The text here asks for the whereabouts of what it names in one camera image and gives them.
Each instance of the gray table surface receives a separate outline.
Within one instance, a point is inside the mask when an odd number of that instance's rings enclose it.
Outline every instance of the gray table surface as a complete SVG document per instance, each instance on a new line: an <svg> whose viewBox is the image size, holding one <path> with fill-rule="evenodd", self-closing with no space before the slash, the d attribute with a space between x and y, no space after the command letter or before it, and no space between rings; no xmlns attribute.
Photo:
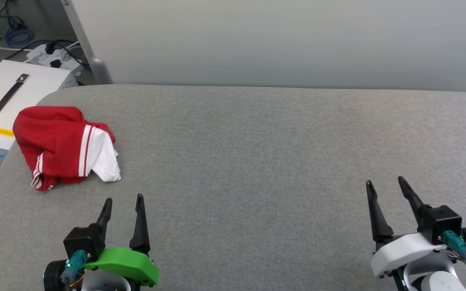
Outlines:
<svg viewBox="0 0 466 291"><path fill-rule="evenodd" d="M107 246L127 247L144 194L154 290L395 290L370 268L368 179L395 234L416 229L398 175L466 226L466 93L102 85L40 104L107 123L123 178L39 193L14 145L0 170L0 290L41 290L63 238L107 197Z"/></svg>

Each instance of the yellow label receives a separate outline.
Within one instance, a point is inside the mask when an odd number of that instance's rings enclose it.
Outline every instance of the yellow label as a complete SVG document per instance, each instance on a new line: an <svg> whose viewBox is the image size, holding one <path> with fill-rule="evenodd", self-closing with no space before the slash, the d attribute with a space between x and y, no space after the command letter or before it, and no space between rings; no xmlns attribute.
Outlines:
<svg viewBox="0 0 466 291"><path fill-rule="evenodd" d="M13 131L11 131L9 129L0 129L0 135L6 135L6 136L14 137Z"/></svg>

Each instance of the white fabric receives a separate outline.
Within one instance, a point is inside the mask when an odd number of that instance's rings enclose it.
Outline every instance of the white fabric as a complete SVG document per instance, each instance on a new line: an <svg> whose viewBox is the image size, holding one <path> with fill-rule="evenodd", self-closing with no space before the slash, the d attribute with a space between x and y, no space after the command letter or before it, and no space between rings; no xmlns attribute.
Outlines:
<svg viewBox="0 0 466 291"><path fill-rule="evenodd" d="M85 166L85 176L91 170L104 182L116 182L122 179L111 136L102 129L93 127L89 133L89 145Z"/></svg>
<svg viewBox="0 0 466 291"><path fill-rule="evenodd" d="M32 179L32 187L35 189L39 189L42 186L40 175L42 173L42 155L43 154L44 153L37 156L37 163L35 164L34 176Z"/></svg>
<svg viewBox="0 0 466 291"><path fill-rule="evenodd" d="M85 160L87 156L85 155L85 150L87 147L87 139L89 138L89 132L91 131L92 126L87 124L84 128L82 134L82 140L80 141L80 156L78 160L78 177L86 177L87 175L84 172L85 169Z"/></svg>

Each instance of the white wall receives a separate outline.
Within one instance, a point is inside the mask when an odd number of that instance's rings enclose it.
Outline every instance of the white wall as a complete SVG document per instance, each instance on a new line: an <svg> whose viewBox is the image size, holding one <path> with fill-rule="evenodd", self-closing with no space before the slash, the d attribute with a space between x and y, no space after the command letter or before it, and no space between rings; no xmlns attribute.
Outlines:
<svg viewBox="0 0 466 291"><path fill-rule="evenodd" d="M72 0L114 83L466 91L466 0Z"/></svg>

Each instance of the teal cable connector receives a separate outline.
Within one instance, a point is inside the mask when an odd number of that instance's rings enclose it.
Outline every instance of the teal cable connector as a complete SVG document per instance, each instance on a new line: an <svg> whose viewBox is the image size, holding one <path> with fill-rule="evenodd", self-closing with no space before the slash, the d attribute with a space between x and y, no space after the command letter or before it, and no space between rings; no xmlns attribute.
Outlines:
<svg viewBox="0 0 466 291"><path fill-rule="evenodd" d="M62 272L61 280L64 284L74 283L74 278L76 277L76 272L79 269L82 269L87 263L87 255L83 250L77 250L70 260L66 263L66 269Z"/></svg>
<svg viewBox="0 0 466 291"><path fill-rule="evenodd" d="M461 260L466 263L466 242L452 230L447 230L442 234L442 241L447 247L459 254Z"/></svg>

